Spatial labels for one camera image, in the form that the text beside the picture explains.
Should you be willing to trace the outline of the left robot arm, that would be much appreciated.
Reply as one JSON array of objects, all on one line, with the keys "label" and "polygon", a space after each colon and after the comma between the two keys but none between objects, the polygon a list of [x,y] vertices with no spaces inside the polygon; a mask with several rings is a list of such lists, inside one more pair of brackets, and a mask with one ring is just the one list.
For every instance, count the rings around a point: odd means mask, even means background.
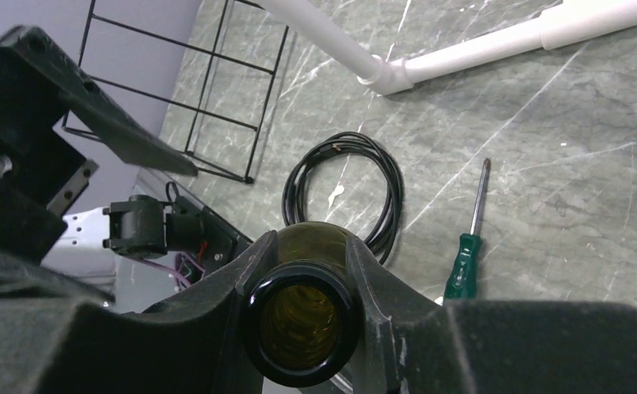
[{"label": "left robot arm", "polygon": [[66,230],[41,263],[43,268],[83,282],[96,277],[115,281],[118,260],[164,271],[178,286],[193,281],[185,268],[204,273],[204,224],[197,207],[185,199],[162,201],[148,195],[62,217]]}]

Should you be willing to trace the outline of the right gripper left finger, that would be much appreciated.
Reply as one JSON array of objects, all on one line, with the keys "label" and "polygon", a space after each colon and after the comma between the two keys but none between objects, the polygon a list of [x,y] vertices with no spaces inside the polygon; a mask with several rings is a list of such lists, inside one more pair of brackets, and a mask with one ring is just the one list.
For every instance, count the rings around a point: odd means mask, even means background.
[{"label": "right gripper left finger", "polygon": [[196,166],[151,135],[37,26],[0,36],[0,252],[41,260],[97,165],[54,129],[78,117],[124,163],[193,176]]}]

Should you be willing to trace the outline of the dark green wine bottle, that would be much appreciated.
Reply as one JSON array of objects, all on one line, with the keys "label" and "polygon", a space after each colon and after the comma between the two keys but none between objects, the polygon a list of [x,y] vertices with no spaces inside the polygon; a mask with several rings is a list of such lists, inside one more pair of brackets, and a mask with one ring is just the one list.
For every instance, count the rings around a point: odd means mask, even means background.
[{"label": "dark green wine bottle", "polygon": [[277,263],[250,292],[245,349],[266,378],[311,387],[340,372],[359,339],[361,307],[346,271],[346,229],[301,222],[277,233]]}]

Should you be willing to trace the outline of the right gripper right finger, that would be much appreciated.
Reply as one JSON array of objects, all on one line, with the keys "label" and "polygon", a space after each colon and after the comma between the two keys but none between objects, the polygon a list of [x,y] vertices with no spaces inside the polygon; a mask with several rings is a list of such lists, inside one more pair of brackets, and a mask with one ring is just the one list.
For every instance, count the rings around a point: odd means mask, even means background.
[{"label": "right gripper right finger", "polygon": [[346,369],[355,393],[637,393],[637,308],[438,305],[351,237],[346,272],[279,263],[269,232],[140,313],[0,252],[0,393],[259,393]]}]

